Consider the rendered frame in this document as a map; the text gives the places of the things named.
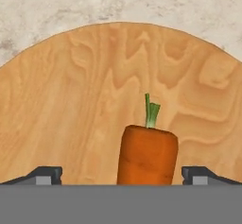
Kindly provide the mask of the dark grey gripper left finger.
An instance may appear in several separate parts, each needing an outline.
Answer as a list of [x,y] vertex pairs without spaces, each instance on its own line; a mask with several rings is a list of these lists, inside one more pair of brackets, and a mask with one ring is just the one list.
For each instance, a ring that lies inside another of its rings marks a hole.
[[61,185],[61,176],[61,166],[38,166],[27,175],[5,181],[4,184]]

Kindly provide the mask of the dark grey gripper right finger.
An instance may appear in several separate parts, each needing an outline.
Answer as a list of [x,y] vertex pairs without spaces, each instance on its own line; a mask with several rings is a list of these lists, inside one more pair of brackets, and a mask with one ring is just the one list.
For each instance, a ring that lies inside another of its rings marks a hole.
[[205,166],[183,166],[181,168],[181,175],[183,177],[183,185],[242,185],[242,182],[218,176]]

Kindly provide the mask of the orange carrot with green stem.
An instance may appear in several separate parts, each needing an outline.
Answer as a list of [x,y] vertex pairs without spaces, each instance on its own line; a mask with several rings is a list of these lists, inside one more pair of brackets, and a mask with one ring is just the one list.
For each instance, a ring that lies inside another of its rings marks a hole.
[[146,121],[143,126],[125,127],[121,139],[117,184],[170,185],[179,150],[178,137],[156,129],[160,104],[145,94]]

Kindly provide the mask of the round wooden plate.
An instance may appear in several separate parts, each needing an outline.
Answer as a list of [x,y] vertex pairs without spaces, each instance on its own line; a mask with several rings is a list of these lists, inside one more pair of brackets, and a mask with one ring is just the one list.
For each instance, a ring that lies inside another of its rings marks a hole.
[[123,130],[160,105],[178,166],[242,181],[242,61],[188,33],[82,26],[0,67],[0,182],[59,165],[66,184],[112,184]]

